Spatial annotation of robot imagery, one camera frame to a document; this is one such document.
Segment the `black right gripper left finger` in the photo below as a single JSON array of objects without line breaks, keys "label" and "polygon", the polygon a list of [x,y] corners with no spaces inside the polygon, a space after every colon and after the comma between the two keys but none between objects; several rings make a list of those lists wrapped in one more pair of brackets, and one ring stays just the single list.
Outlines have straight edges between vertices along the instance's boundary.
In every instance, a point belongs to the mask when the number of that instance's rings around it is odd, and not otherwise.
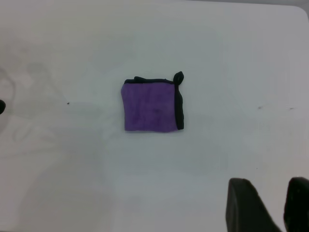
[{"label": "black right gripper left finger", "polygon": [[242,178],[228,183],[225,220],[229,232],[279,232],[253,184]]}]

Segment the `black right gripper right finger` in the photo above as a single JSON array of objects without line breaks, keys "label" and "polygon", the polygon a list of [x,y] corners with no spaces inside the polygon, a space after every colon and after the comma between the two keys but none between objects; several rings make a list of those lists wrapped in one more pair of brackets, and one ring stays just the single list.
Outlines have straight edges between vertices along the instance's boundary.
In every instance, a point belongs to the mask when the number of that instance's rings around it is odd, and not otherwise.
[{"label": "black right gripper right finger", "polygon": [[288,232],[309,231],[308,179],[293,177],[289,181],[283,219]]}]

